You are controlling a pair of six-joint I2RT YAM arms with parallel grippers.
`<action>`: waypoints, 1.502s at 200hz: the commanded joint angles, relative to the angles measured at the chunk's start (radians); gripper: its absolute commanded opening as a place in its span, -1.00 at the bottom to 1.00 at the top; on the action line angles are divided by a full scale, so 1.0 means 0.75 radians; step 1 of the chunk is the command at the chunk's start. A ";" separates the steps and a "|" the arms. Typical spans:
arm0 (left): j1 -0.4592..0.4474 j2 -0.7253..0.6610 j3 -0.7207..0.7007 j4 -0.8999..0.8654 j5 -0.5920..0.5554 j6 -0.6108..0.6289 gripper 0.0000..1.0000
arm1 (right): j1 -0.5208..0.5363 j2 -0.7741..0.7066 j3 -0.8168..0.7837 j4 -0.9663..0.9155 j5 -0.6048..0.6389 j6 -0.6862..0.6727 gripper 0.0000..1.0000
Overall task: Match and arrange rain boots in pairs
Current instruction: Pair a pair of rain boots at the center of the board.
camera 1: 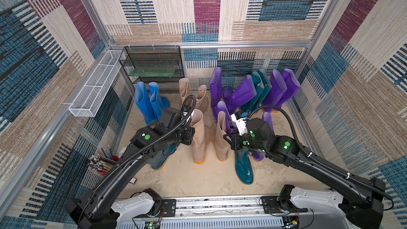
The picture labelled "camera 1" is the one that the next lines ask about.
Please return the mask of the short beige boot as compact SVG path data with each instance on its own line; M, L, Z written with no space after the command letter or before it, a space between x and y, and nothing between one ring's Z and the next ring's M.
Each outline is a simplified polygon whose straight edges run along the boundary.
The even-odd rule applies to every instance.
M205 125L204 114L195 109L192 115L190 126L195 129L192 139L192 157L195 163L202 164L205 161L206 146L210 141L210 129Z

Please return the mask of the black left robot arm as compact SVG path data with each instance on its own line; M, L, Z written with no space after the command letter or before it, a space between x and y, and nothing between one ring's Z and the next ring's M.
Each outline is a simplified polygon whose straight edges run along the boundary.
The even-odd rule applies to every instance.
M189 124L193 112L191 107L164 110L159 121L135 133L124 154L95 187L80 199L66 202L65 210L79 229L114 229L136 216L160 216L162 198L152 189L122 202L117 197L149 159L171 145L192 143L195 130Z

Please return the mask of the short purple boot front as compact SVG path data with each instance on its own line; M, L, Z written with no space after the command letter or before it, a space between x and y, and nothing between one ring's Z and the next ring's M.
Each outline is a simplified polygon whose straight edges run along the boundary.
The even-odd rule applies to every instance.
M256 91L252 76L247 75L240 85L235 89L230 100L226 102L229 113L235 113L239 107L249 102L255 95Z

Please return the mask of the teal boot front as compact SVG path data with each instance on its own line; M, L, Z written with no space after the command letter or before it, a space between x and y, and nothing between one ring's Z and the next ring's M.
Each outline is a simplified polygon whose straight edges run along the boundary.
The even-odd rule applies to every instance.
M244 184L253 184L254 174L249 158L249 152L246 149L235 151L235 171L238 178Z

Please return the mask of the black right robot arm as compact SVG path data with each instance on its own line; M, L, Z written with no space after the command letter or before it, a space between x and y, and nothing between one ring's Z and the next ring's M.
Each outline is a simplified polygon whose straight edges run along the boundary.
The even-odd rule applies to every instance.
M378 178L354 175L312 153L296 138L275 135L260 118L246 121L247 132L223 136L235 151L264 152L266 158L300 170L338 192L343 201L339 209L346 219L361 229L378 229L385 211L383 199L392 200L385 192L385 182Z

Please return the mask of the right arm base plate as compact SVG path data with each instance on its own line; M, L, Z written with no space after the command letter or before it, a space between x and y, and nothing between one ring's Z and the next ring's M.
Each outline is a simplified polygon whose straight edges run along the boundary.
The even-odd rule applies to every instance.
M298 208L289 199L279 196L262 196L259 205L263 207L265 214L297 214L307 213L308 208Z

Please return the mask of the beige boot front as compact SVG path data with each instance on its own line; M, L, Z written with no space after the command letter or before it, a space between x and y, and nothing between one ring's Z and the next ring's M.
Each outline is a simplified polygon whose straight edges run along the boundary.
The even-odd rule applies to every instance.
M186 97L190 95L190 80L188 78L181 78L179 80L179 105L183 105Z

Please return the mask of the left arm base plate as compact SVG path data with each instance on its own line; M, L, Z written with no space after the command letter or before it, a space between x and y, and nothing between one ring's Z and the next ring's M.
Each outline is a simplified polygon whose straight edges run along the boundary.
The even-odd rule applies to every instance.
M152 207L153 217L175 217L177 200L176 199L161 199L154 203Z

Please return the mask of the short purple boot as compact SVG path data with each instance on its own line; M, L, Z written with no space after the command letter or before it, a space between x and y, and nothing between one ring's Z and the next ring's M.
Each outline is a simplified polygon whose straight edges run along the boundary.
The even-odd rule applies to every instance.
M228 102L230 100L231 96L233 95L233 92L234 92L233 88L230 86L226 86L223 89L223 99L225 102Z
M239 107L249 102L255 95L256 91L252 76L247 75L240 85L235 89L230 100L226 102L229 113L235 113Z

